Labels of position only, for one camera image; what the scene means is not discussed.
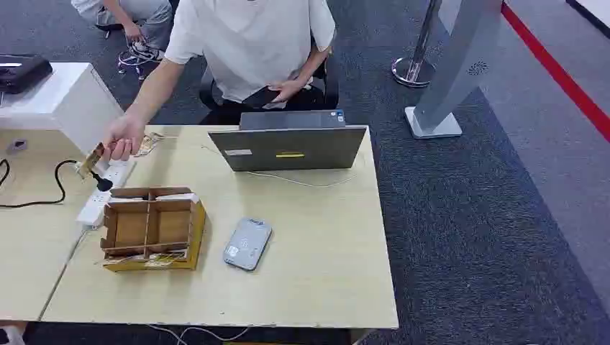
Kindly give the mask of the person's left hand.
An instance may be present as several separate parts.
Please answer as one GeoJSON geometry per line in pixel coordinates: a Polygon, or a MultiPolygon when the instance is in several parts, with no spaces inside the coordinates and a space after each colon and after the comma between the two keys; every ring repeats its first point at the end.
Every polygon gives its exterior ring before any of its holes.
{"type": "Polygon", "coordinates": [[[272,104],[285,103],[290,98],[295,96],[302,88],[307,86],[309,79],[297,78],[294,80],[286,80],[283,82],[271,83],[268,89],[271,91],[277,91],[278,95],[271,101],[272,104]]]}

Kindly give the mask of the person's right hand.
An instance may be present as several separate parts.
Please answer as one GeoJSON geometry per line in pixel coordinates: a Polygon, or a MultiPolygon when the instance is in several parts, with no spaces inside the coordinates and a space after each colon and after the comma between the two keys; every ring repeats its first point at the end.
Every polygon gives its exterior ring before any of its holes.
{"type": "Polygon", "coordinates": [[[146,122],[138,116],[125,114],[115,119],[102,140],[105,160],[127,161],[140,149],[146,122]]]}

